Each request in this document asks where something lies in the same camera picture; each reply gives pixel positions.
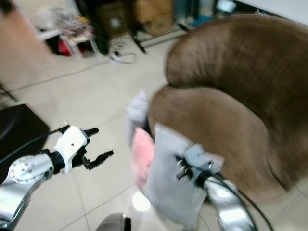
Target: brown armchair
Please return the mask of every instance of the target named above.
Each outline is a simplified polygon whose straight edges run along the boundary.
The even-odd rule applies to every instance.
[[[159,122],[225,158],[222,174],[256,201],[308,176],[308,30],[258,15],[215,20],[170,51]]]

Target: gray towel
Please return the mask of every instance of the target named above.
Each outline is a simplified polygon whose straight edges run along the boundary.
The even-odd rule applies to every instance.
[[[181,156],[190,146],[192,142],[176,131],[155,126],[154,159],[144,194],[162,215],[185,228],[195,229],[206,192],[196,188],[188,177],[176,179],[181,166],[174,157]]]
[[[149,101],[144,91],[139,92],[131,102],[127,109],[127,140],[131,147],[135,129],[142,129],[147,126],[147,115],[149,111]]]

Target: tiled floor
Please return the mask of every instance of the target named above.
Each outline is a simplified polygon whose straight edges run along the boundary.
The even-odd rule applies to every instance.
[[[110,213],[124,212],[132,219],[132,230],[179,230],[179,226],[160,217],[152,209],[137,212],[132,197],[129,149],[125,137],[126,107],[132,96],[145,90],[149,97],[166,83],[164,59],[173,41],[148,49],[148,55],[127,40],[127,50],[137,53],[135,64],[106,63],[104,57],[75,61],[53,57],[52,63],[31,70],[32,77],[7,81],[9,88],[36,84],[15,91],[15,95],[44,119],[51,128],[64,121],[82,128],[98,127],[91,138],[87,156],[113,149],[115,154],[102,166],[88,171],[83,167],[71,175],[57,175],[43,184],[32,196],[29,208],[17,231],[94,231]],[[22,76],[23,62],[14,61]],[[57,136],[48,139],[46,147],[55,145]],[[279,231],[305,231],[308,228],[308,180],[298,184],[285,198],[260,205]],[[260,218],[260,230],[266,227]],[[199,231],[218,231],[215,211],[203,205],[198,219]]]

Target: chair backrest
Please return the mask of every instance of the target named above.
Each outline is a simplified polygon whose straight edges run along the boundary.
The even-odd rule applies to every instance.
[[[170,51],[173,87],[211,86],[266,125],[268,164],[289,189],[308,175],[308,29],[289,20],[239,15],[190,32]]]

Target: floor tile grout line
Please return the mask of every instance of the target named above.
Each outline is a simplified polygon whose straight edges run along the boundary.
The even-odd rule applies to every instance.
[[[50,58],[51,59],[53,59],[54,61],[55,61],[55,57],[54,57],[54,55],[52,54],[51,56],[50,56]],[[95,59],[95,56],[90,56],[89,57],[90,59]],[[45,68],[45,69],[43,69],[43,70],[40,70],[40,71],[36,71],[35,72],[35,74],[41,74],[41,73],[43,73],[43,72],[46,72],[46,71],[50,71],[50,70],[52,70],[52,69],[54,69],[54,68],[57,68],[57,66],[58,66],[58,63],[57,62],[59,62],[60,60],[57,60],[57,61],[55,61],[55,63],[52,65],[52,66],[49,66],[48,68]],[[66,65],[66,64],[70,64],[70,63],[72,63],[72,62],[76,62],[77,60],[76,59],[74,59],[72,56],[71,56],[71,59],[67,59],[67,57],[64,59],[64,62],[61,62],[61,65]]]
[[[68,77],[68,76],[72,76],[72,75],[75,75],[75,74],[79,74],[79,73],[91,70],[91,69],[93,69],[95,67],[98,67],[100,65],[104,65],[104,64],[108,64],[108,63],[109,63],[109,60],[107,62],[102,62],[102,63],[98,63],[98,64],[95,64],[95,65],[91,65],[89,67],[86,67],[86,68],[84,68],[82,70],[75,71],[73,73],[68,73],[68,74],[65,74],[65,75],[60,75],[60,76],[57,76],[57,77],[54,77],[54,78],[51,78],[51,79],[43,80],[41,82],[36,82],[36,83],[29,84],[29,85],[26,85],[26,86],[23,86],[23,87],[19,87],[19,88],[11,90],[10,92],[15,92],[15,91],[18,91],[18,90],[30,88],[30,87],[33,87],[33,86],[36,86],[36,85],[40,85],[40,84],[43,84],[43,83],[47,83],[47,82],[51,82],[51,81],[54,81],[54,80],[57,80],[57,79],[61,79],[61,78],[64,78],[64,77]]]
[[[203,223],[205,224],[205,226],[207,227],[208,231],[212,231],[210,229],[210,227],[207,225],[207,223],[205,222],[205,220],[203,219],[203,217],[201,216],[201,214],[199,213],[199,217],[201,218],[201,220],[203,221]]]
[[[88,228],[88,231],[90,231],[89,221],[88,221],[88,218],[86,216],[86,208],[85,208],[84,202],[82,200],[80,186],[79,186],[79,184],[77,182],[75,174],[73,174],[73,178],[74,178],[74,182],[75,182],[75,185],[76,185],[76,188],[77,188],[77,193],[78,193],[79,200],[80,200],[80,203],[81,203],[82,211],[83,211],[84,217],[86,219],[87,228]]]
[[[295,202],[295,200],[297,200],[300,196],[302,196],[301,192],[299,192],[299,195],[297,197],[295,197],[277,216],[275,216],[270,222],[271,224],[275,224],[277,222],[277,219],[287,210],[289,209],[293,202]]]
[[[298,186],[295,186],[295,187],[299,190],[300,194],[302,194],[302,196],[304,196],[308,200],[308,195],[306,195]]]
[[[87,212],[87,213],[85,214],[85,216],[88,215],[88,214],[90,214],[90,213],[93,212],[94,210],[98,209],[98,208],[101,207],[102,205],[104,205],[104,204],[110,202],[111,200],[115,199],[116,197],[118,197],[118,196],[121,195],[122,193],[126,192],[127,190],[131,189],[132,187],[134,187],[134,185],[135,185],[135,184],[128,186],[127,188],[125,188],[124,190],[122,190],[121,192],[119,192],[118,194],[116,194],[116,195],[114,195],[113,197],[109,198],[107,201],[105,201],[105,202],[103,202],[102,204],[100,204],[99,206],[93,208],[92,210],[90,210],[89,212]]]
[[[165,69],[166,62],[160,62],[155,57],[153,57],[151,54],[148,54],[148,56],[159,66],[162,66],[163,69]]]
[[[154,59],[152,56],[149,55],[149,57],[150,57],[150,59],[151,59],[152,61],[154,61],[158,66],[160,66],[160,67],[162,66],[162,64],[161,64],[161,63],[158,63],[157,60]],[[79,71],[76,71],[76,72],[74,72],[74,73],[62,75],[62,76],[59,76],[59,77],[54,77],[54,78],[47,79],[47,80],[42,81],[42,82],[39,82],[39,83],[30,84],[28,87],[32,87],[32,86],[35,86],[35,85],[43,84],[43,83],[45,83],[45,82],[53,82],[54,80],[58,80],[58,79],[60,79],[60,78],[65,78],[65,77],[68,77],[68,76],[72,76],[72,75],[74,75],[74,74],[78,74],[78,73],[80,73],[80,72],[84,72],[84,71],[93,69],[93,68],[98,67],[98,66],[100,66],[100,65],[102,65],[102,64],[98,63],[98,64],[96,64],[96,65],[93,65],[93,66],[84,68],[84,69],[79,70]],[[113,87],[115,88],[115,90],[120,94],[120,98],[125,102],[125,104],[129,103],[129,101],[127,100],[127,98],[125,97],[125,95],[123,95],[123,94],[121,93],[120,89],[118,89],[118,88],[116,87],[116,84],[115,84],[115,82],[113,81],[113,79],[110,78],[110,76],[106,76],[106,78],[109,79],[110,83],[113,85]],[[84,85],[84,86],[81,86],[81,87],[79,87],[79,88],[77,88],[77,89],[74,89],[74,91],[80,90],[80,89],[82,89],[83,87],[87,87],[87,86],[89,86],[89,85],[91,85],[91,84],[92,84],[92,83],[87,83],[87,84]],[[50,103],[50,102],[57,102],[57,101],[59,101],[62,97],[66,97],[66,96],[67,96],[67,95],[56,95],[56,96],[52,97],[50,100],[48,100],[48,102],[49,102],[49,103]],[[41,105],[41,104],[44,105],[45,103],[46,103],[46,102],[39,103],[39,104],[37,104],[37,105],[35,105],[35,106],[39,106],[39,105]]]
[[[47,82],[52,82],[53,80],[59,80],[59,79],[63,79],[65,77],[68,77],[68,76],[62,76],[62,77],[59,77],[59,78],[54,78],[54,79],[51,79],[50,81],[47,81]],[[46,102],[42,102],[42,103],[38,103],[36,105],[34,105],[34,107],[37,107],[37,106],[42,106],[42,105],[45,105],[47,103],[59,103],[61,102],[61,100],[63,98],[66,98],[66,97],[69,97],[72,93],[75,93],[76,91],[79,91],[79,90],[82,90],[83,88],[86,88],[86,87],[89,87],[90,85],[94,84],[94,83],[99,83],[99,81],[102,81],[102,79],[99,79],[97,82],[85,82],[84,85],[80,86],[80,87],[77,87],[75,89],[73,89],[71,92],[66,92],[66,94],[62,94],[62,93],[59,93],[57,92],[56,95],[53,95],[50,99],[48,99]]]
[[[108,76],[109,81],[111,83],[111,85],[114,87],[114,89],[116,90],[116,92],[119,94],[120,98],[125,102],[125,104],[127,105],[129,103],[130,100],[128,100],[124,94],[122,94],[122,91],[116,86],[115,81],[113,78],[111,78],[111,76]]]
[[[122,117],[126,117],[125,111],[123,111],[123,112],[117,114],[115,117],[113,117],[113,118],[111,118],[111,119],[108,119],[106,122],[103,122],[102,124],[95,125],[95,127],[100,128],[100,127],[107,126],[109,123],[112,123],[112,122],[114,122],[115,120],[120,119],[120,118],[122,118]]]
[[[67,224],[67,225],[63,226],[62,228],[60,228],[58,231],[62,231],[63,229],[65,229],[65,228],[67,228],[68,226],[74,224],[75,222],[79,221],[79,220],[82,219],[83,217],[85,217],[85,216],[83,215],[83,216],[77,218],[76,220],[74,220],[74,221],[70,222],[69,224]]]

